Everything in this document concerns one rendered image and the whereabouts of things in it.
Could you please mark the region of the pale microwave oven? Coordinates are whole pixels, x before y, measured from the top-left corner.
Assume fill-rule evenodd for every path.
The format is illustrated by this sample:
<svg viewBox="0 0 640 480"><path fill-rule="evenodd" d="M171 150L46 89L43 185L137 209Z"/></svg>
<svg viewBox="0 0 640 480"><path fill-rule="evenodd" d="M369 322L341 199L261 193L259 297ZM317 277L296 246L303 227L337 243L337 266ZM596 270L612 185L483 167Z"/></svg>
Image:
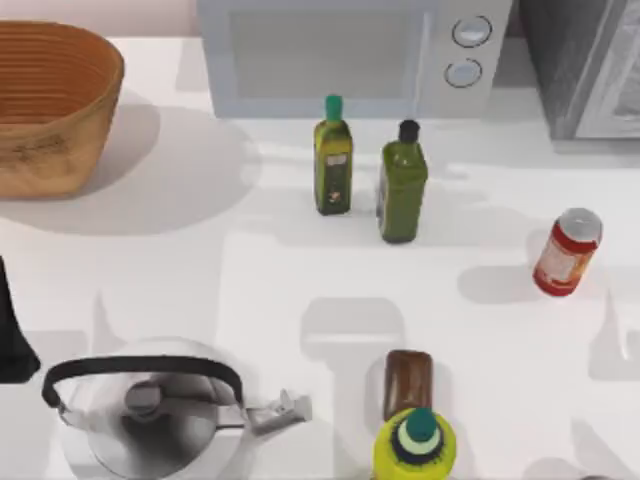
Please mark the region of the pale microwave oven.
<svg viewBox="0 0 640 480"><path fill-rule="evenodd" d="M513 0L197 0L215 113L228 118L318 118L340 95L347 118L479 116L490 95ZM489 40L463 48L455 24L473 16ZM457 89L446 67L483 68Z"/></svg>

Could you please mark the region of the yellow-green bottle with green cap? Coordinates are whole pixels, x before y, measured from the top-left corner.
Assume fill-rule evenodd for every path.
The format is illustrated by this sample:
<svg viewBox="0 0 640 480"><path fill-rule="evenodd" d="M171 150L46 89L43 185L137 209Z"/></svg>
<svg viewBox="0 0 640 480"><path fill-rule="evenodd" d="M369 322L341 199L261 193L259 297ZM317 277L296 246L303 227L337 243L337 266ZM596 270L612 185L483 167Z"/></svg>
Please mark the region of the yellow-green bottle with green cap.
<svg viewBox="0 0 640 480"><path fill-rule="evenodd" d="M380 428L373 446L373 480L447 480L457 439L444 417L427 407L405 409Z"/></svg>

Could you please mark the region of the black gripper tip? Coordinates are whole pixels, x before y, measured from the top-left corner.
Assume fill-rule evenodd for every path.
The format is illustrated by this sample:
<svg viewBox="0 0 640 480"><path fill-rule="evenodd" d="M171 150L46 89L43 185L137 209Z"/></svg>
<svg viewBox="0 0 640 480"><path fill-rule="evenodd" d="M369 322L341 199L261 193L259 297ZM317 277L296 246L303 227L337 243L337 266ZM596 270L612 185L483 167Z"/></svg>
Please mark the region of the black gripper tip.
<svg viewBox="0 0 640 480"><path fill-rule="evenodd" d="M0 256L0 385L27 383L40 368L40 359L19 326Z"/></svg>

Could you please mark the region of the red and white can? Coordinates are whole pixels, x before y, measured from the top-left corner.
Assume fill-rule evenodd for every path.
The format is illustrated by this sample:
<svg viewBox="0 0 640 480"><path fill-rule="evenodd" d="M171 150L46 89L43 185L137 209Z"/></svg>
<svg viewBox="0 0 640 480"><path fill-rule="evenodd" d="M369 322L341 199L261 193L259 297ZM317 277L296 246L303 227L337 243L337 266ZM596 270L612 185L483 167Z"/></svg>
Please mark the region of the red and white can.
<svg viewBox="0 0 640 480"><path fill-rule="evenodd" d="M571 295L579 285L603 237L603 222L593 211L574 207L554 221L532 278L545 293Z"/></svg>

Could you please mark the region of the green bottle with black cap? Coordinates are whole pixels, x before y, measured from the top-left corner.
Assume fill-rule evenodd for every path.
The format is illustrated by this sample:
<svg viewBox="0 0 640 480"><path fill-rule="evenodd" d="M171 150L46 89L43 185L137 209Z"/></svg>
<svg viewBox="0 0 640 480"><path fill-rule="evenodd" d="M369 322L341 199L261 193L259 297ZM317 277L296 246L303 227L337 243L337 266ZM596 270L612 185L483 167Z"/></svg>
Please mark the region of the green bottle with black cap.
<svg viewBox="0 0 640 480"><path fill-rule="evenodd" d="M381 238L389 244L409 243L417 236L428 179L419 134L417 121L403 120L397 139L382 149L376 218Z"/></svg>

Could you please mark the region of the small microwave knob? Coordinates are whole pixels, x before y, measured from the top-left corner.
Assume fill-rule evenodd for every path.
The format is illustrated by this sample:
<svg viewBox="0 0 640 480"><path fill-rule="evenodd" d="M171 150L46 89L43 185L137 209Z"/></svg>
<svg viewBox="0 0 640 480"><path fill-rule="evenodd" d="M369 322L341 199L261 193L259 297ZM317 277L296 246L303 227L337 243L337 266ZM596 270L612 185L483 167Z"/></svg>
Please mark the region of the small microwave knob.
<svg viewBox="0 0 640 480"><path fill-rule="evenodd" d="M457 89L475 85L481 80L482 75L482 65L471 58L450 63L444 71L444 79L447 84Z"/></svg>

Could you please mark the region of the large microwave knob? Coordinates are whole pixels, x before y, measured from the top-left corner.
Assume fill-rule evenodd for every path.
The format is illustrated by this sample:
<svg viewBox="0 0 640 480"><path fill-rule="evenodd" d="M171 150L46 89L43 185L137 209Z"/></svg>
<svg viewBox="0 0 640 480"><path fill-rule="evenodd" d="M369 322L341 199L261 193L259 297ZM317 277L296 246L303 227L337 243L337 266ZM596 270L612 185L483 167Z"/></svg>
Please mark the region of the large microwave knob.
<svg viewBox="0 0 640 480"><path fill-rule="evenodd" d="M491 22L484 16L459 20L452 29L452 38L463 48L476 48L486 43L493 32Z"/></svg>

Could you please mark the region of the woven wooden basket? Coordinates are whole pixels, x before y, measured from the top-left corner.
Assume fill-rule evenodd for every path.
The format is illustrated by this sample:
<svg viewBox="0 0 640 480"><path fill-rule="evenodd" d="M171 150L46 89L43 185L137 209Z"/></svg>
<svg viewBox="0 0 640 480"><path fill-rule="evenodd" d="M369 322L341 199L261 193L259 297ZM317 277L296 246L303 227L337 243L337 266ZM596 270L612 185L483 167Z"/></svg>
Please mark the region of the woven wooden basket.
<svg viewBox="0 0 640 480"><path fill-rule="evenodd" d="M104 151L125 61L87 29L0 20L0 199L74 194Z"/></svg>

